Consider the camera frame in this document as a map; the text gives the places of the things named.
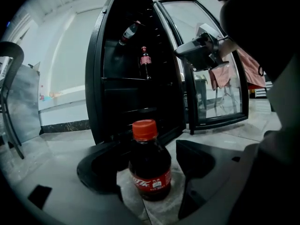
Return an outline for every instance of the red bottle cap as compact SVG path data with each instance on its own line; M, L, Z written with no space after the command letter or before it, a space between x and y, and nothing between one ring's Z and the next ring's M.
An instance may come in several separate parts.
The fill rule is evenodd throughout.
M155 139L158 135L156 122L153 119L136 121L132 124L133 137L137 141Z

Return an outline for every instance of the coca-cola bottle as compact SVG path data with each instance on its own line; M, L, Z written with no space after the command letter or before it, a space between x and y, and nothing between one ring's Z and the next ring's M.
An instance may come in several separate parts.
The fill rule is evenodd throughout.
M171 189L171 156L157 141L154 120L132 124L136 143L130 153L129 169L141 197L148 201L164 199Z
M136 33L138 24L140 24L139 21L136 21L136 23L132 24L130 27L126 29L126 31L123 33L121 39L119 40L120 45L126 45L127 41Z
M141 66L140 66L140 71L141 71L141 77L143 79L151 79L151 57L147 53L147 48L144 46L142 47L142 56L141 56Z

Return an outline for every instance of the glass door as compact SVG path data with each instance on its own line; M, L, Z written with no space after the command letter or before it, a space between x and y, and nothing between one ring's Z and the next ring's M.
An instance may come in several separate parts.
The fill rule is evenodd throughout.
M157 5L168 20L178 46L203 31L217 39L226 36L218 20L197 0L161 0ZM223 60L229 63L205 71L183 65L191 133L248 118L247 81L238 54L233 52Z

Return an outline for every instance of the floor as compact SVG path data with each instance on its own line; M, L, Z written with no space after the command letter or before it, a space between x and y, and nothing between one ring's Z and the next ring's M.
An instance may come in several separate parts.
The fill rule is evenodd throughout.
M250 99L249 119L236 124L216 129L195 132L188 131L178 139L204 143L220 148L244 150L263 138L267 130L279 130L280 121L275 112L271 112L267 99ZM175 141L167 145L172 156L172 189L161 202L143 201L139 196L128 169L117 174L117 183L121 187L125 205L145 224L168 225L178 221L185 176L176 161ZM21 160L15 149L0 146L0 167L11 186L16 186L28 174L34 171L53 156L93 146L94 140L90 130L43 134L23 143L21 149L25 159Z

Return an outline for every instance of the fridge door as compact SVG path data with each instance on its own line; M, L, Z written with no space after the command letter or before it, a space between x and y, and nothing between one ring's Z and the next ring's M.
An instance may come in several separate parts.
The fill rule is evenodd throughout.
M124 31L140 22L126 45ZM140 73L141 47L151 57L151 79ZM130 141L132 123L155 119L167 144L185 129L178 60L152 0L108 0L90 38L85 74L90 127L97 143Z
M220 39L226 36L218 20L197 0L161 0L157 6L171 27L177 46L199 36L200 26ZM229 61L224 68L200 72L183 62L191 134L194 130L221 127L248 118L244 68L237 52L224 60Z

